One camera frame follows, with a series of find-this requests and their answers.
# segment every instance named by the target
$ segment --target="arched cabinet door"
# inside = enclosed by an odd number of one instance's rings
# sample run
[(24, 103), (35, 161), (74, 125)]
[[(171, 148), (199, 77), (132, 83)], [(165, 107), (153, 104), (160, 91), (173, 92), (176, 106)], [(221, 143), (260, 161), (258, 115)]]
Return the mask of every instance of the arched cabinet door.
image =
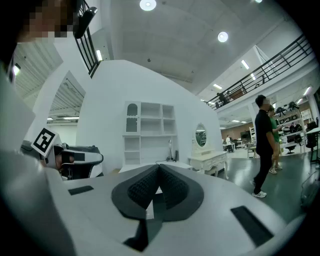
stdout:
[(125, 102), (124, 135), (140, 135), (141, 102)]

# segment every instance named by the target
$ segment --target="green shirt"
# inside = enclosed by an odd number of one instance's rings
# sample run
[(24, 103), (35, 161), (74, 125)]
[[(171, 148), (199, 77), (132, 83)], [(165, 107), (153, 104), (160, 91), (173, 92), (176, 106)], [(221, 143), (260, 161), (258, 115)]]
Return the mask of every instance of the green shirt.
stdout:
[[(274, 120), (273, 117), (270, 117), (270, 121), (271, 121), (272, 129), (277, 129), (278, 127), (277, 127), (276, 120)], [(274, 137), (274, 141), (278, 143), (280, 140), (279, 133), (273, 132), (273, 137)]]

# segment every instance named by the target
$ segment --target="black shirt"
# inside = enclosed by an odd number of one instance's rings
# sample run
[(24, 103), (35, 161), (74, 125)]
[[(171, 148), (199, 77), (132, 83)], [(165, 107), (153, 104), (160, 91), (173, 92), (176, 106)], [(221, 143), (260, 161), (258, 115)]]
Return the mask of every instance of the black shirt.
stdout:
[(266, 111), (259, 110), (255, 117), (256, 152), (261, 155), (272, 155), (273, 149), (267, 139), (267, 133), (272, 133), (272, 125)]

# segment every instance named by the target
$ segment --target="fluorescent light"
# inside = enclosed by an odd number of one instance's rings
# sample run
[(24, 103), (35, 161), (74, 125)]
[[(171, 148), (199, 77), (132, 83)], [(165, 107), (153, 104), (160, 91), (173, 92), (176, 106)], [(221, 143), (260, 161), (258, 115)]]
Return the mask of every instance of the fluorescent light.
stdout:
[(18, 73), (20, 72), (20, 69), (21, 67), (19, 66), (18, 63), (16, 63), (14, 66), (13, 66), (13, 72), (14, 72), (14, 75), (18, 75)]
[(66, 119), (66, 120), (79, 119), (79, 116), (64, 117), (63, 119)]
[(213, 85), (214, 87), (217, 87), (218, 89), (222, 89), (222, 87), (220, 85), (217, 85), (216, 83)]
[(244, 60), (241, 60), (241, 63), (245, 66), (245, 68), (246, 68), (247, 70), (249, 69), (248, 64), (247, 64)]
[(221, 42), (221, 43), (224, 43), (225, 41), (228, 40), (228, 34), (226, 32), (220, 32), (218, 34), (218, 40)]
[(156, 0), (141, 0), (140, 1), (140, 8), (144, 11), (152, 11), (156, 8), (157, 2)]
[(311, 88), (311, 86), (309, 86), (309, 87), (305, 90), (303, 96), (305, 96), (305, 95), (309, 92), (310, 88)]
[(102, 61), (102, 56), (100, 50), (96, 50), (96, 56), (98, 57), (99, 61)]

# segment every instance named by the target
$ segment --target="black metal railing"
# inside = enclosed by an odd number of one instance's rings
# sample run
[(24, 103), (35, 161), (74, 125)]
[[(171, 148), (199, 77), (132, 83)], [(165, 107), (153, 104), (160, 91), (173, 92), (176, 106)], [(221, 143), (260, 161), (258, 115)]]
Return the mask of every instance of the black metal railing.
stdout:
[[(86, 3), (86, 1), (83, 1), (79, 14), (83, 15), (85, 11), (88, 10), (88, 8), (89, 5)], [(80, 39), (74, 39), (84, 61), (84, 64), (88, 69), (88, 73), (92, 78), (101, 61), (99, 61), (97, 58), (89, 27), (86, 29), (83, 37), (81, 37)]]
[(307, 38), (304, 35), (301, 35), (286, 48), (244, 78), (221, 92), (216, 97), (205, 102), (209, 107), (216, 110), (279, 76), (298, 64), (312, 52), (313, 50), (310, 43), (307, 41)]

